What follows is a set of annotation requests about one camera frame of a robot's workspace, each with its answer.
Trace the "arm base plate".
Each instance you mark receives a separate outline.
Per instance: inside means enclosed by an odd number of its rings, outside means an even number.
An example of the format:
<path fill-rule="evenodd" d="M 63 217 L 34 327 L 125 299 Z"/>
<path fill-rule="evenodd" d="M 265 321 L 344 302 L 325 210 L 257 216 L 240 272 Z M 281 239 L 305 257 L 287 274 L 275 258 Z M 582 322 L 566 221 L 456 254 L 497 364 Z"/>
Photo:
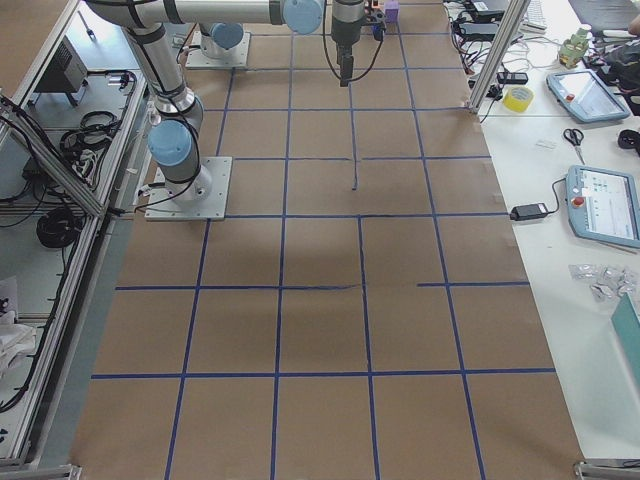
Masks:
<path fill-rule="evenodd" d="M 150 207 L 145 209 L 148 221 L 223 220 L 232 172 L 231 157 L 203 157 L 199 175 L 192 184 L 166 182 L 159 167 L 154 181 L 164 186 L 150 193 Z"/>
<path fill-rule="evenodd" d="M 185 62 L 189 70 L 247 69 L 251 34 L 245 32 L 240 43 L 230 49 L 217 45 L 210 37 L 196 31 Z"/>

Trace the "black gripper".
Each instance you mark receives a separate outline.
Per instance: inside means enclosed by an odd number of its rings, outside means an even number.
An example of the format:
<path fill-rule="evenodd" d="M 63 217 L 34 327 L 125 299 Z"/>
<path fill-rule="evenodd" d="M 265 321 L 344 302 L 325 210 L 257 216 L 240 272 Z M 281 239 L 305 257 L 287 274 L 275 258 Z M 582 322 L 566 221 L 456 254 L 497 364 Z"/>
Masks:
<path fill-rule="evenodd" d="M 386 15 L 378 0 L 365 1 L 365 26 L 371 28 L 375 40 L 383 40 L 386 32 Z"/>
<path fill-rule="evenodd" d="M 361 20 L 346 22 L 335 16 L 331 21 L 331 38 L 336 44 L 336 61 L 341 63 L 352 55 L 353 46 L 360 39 Z"/>

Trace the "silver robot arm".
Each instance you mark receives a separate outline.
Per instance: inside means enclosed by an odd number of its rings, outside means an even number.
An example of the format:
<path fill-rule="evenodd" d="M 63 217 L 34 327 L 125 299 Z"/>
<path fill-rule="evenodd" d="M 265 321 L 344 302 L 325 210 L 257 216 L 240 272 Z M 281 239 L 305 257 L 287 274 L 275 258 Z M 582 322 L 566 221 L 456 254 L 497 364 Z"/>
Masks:
<path fill-rule="evenodd" d="M 151 129 L 148 147 L 164 176 L 169 201 L 179 206 L 201 203 L 211 192 L 212 179 L 198 144 L 203 105 L 186 83 L 166 24 L 285 25 L 301 35 L 321 28 L 336 45 L 337 77 L 346 87 L 356 79 L 352 49 L 366 23 L 362 1 L 91 1 L 88 6 L 122 29 L 149 82 L 160 121 Z"/>
<path fill-rule="evenodd" d="M 299 34 L 310 34 L 324 25 L 326 13 L 324 1 L 282 1 L 276 8 L 283 23 Z M 340 59 L 352 54 L 353 46 L 360 40 L 361 29 L 370 26 L 376 39 L 383 38 L 385 13 L 373 1 L 333 1 L 331 7 L 331 39 Z M 245 35 L 241 23 L 200 24 L 202 43 L 218 50 L 233 50 Z"/>

